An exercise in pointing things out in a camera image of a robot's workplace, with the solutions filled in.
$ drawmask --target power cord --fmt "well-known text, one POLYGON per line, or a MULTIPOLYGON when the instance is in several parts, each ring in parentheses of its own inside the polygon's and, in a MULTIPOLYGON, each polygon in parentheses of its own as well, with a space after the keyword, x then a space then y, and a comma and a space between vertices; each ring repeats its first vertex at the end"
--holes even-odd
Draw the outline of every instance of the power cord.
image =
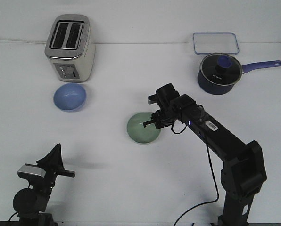
POLYGON ((173 226, 175 226, 177 224, 177 222, 185 215, 187 214, 189 211, 195 209, 196 207, 198 206, 202 206, 202 205, 205 205, 205 204, 210 204, 210 203, 214 203, 214 202, 217 202, 219 200, 219 191, 218 191, 218 186, 217 186, 217 183, 216 183, 216 179, 215 179, 215 174, 214 174, 214 170, 213 170, 213 165, 212 165, 212 161, 211 161, 211 155, 210 155, 210 150, 208 148, 208 144, 207 144, 207 141, 205 140, 205 143, 206 143, 206 146, 207 146, 207 155, 208 155, 208 161, 209 161, 209 164, 210 164, 210 168, 211 168, 211 172, 212 172, 212 176, 213 176, 213 181, 214 181, 214 185, 215 185, 215 189, 216 189, 216 192, 217 192, 217 198, 213 201, 209 201, 209 202, 203 202, 201 204, 198 204, 198 205, 195 205, 193 206, 192 208, 188 209, 187 211, 185 211, 183 214, 181 214, 181 216, 175 221, 175 223, 173 224, 173 226))
POLYGON ((8 219, 8 225, 10 225, 10 220, 13 218, 13 216, 15 216, 18 212, 14 213, 12 216, 10 216, 10 218, 8 219))
POLYGON ((10 39, 10 38, 3 38, 0 37, 0 40, 2 41, 17 41, 20 43, 30 43, 30 44, 46 44, 45 41, 31 41, 31 40, 25 40, 25 39, 10 39))
POLYGON ((174 133, 174 134, 181 134, 182 132, 184 132, 185 130, 186 130, 186 128, 187 128, 187 126, 185 126, 183 129, 182 129, 182 131, 180 131, 180 132, 175 132, 174 131, 174 122, 173 122, 173 124, 172 124, 172 126, 171 126, 171 131, 174 133))

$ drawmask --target bowl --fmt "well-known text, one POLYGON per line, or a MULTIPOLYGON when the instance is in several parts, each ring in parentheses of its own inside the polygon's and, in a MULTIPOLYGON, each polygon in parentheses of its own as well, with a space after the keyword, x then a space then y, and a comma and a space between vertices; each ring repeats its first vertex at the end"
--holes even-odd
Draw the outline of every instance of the bowl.
POLYGON ((132 140, 140 144, 148 144, 157 139, 160 129, 156 129, 154 123, 143 126, 143 122, 151 120, 149 112, 140 112, 133 115, 127 123, 127 132, 132 140))
POLYGON ((83 86, 68 83, 57 89, 54 94, 54 103, 64 112, 79 111, 86 100, 86 91, 83 86))

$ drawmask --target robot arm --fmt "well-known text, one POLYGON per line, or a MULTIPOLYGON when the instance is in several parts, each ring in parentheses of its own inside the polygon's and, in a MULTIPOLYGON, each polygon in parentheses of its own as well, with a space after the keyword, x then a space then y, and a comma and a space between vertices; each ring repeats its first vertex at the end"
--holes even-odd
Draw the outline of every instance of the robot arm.
POLYGON ((57 175, 74 177, 74 171, 65 170, 61 157, 61 144, 57 144, 37 165, 25 164, 17 172, 32 188, 17 192, 13 207, 18 213, 19 226, 56 226, 52 215, 44 212, 49 201, 57 175))
POLYGON ((244 144, 222 124, 205 112, 188 95, 179 95, 167 84, 149 96, 149 104, 157 103, 160 110, 150 121, 156 128, 172 126, 176 120, 189 127, 223 161, 221 183, 226 190, 223 214, 219 226, 247 226, 254 195, 266 181, 262 149, 256 141, 244 144))

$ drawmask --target green bowl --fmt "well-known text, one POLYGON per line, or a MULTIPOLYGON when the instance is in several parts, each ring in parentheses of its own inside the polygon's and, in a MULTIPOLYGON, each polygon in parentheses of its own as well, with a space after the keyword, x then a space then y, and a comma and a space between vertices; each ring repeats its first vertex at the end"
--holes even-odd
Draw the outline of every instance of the green bowl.
POLYGON ((141 112, 132 116, 127 123, 127 132, 132 140, 137 143, 147 144, 154 141, 160 134, 154 123, 143 126, 143 122, 151 120, 151 113, 141 112))

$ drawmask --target black cable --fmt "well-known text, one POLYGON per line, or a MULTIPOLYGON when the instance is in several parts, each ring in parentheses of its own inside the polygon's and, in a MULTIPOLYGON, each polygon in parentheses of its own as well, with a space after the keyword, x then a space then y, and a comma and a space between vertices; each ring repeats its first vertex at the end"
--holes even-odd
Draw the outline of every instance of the black cable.
POLYGON ((171 131, 172 131, 174 134, 181 134, 182 132, 184 132, 184 131, 186 130, 187 126, 185 126, 185 127, 183 128, 183 130, 180 131, 179 133, 175 132, 173 128, 174 128, 174 123, 173 123, 172 126, 171 126, 171 131))
POLYGON ((198 204, 198 205, 193 206, 192 208, 188 209, 188 210, 185 211, 183 214, 181 214, 181 216, 175 221, 175 223, 173 224, 173 226, 175 226, 175 225, 177 224, 177 222, 178 222, 186 213, 188 213, 189 211, 195 209, 196 207, 202 206, 202 205, 205 205, 205 204, 214 203, 214 202, 217 202, 217 201, 219 200, 219 191, 218 191, 218 187, 217 187, 217 183, 216 183, 216 179, 215 179, 215 174, 214 174, 214 170, 213 170, 213 165, 212 165, 212 161, 211 161, 211 155, 210 155, 210 151, 209 151, 209 148, 208 148, 207 141, 206 141, 206 146, 207 146, 208 161, 209 161, 209 163, 210 163, 210 168, 211 168, 211 171, 212 171, 213 181, 214 181, 215 189, 216 189, 216 192, 217 192, 217 198, 216 198, 214 201, 203 202, 203 203, 201 203, 201 204, 198 204))
POLYGON ((10 220, 13 218, 13 216, 15 216, 18 212, 14 213, 12 216, 10 216, 10 218, 8 219, 8 222, 10 222, 10 220))

